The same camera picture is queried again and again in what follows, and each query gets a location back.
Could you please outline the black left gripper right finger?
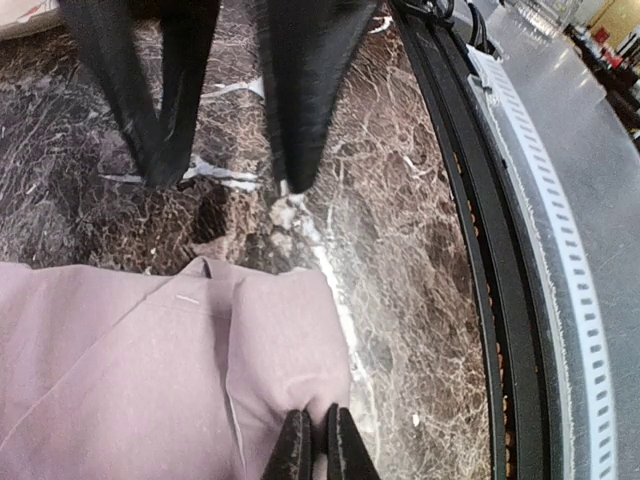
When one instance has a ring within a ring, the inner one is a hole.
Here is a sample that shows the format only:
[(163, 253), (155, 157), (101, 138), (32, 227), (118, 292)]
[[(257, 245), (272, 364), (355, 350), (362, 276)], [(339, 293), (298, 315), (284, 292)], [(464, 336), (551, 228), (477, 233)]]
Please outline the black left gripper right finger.
[(348, 408), (332, 404), (326, 427), (328, 480), (380, 480)]

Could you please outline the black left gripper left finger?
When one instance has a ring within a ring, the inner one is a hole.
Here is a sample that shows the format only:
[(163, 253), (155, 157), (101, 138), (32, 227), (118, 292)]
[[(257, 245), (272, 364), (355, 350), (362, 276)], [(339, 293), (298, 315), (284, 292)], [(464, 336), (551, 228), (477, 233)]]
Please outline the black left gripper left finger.
[(290, 411), (282, 425), (263, 480), (311, 480), (313, 476), (312, 423), (306, 411)]

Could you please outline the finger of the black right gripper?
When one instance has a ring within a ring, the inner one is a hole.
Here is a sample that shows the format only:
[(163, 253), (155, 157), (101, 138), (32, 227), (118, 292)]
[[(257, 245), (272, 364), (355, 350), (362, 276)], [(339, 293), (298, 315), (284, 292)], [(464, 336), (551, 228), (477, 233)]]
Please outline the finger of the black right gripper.
[(257, 3), (266, 131), (276, 184), (290, 193), (316, 179), (342, 81), (380, 3)]
[[(97, 79), (137, 171), (150, 187), (177, 184), (187, 171), (217, 1), (62, 1), (60, 15), (83, 63)], [(157, 20), (163, 92), (154, 107), (133, 27)]]

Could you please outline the pink and white underwear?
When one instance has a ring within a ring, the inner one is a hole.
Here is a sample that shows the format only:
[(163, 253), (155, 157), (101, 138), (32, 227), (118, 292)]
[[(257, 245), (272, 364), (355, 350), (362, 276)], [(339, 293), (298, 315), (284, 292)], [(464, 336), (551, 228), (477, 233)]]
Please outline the pink and white underwear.
[(288, 412), (347, 405), (325, 276), (1, 267), (5, 479), (257, 479)]

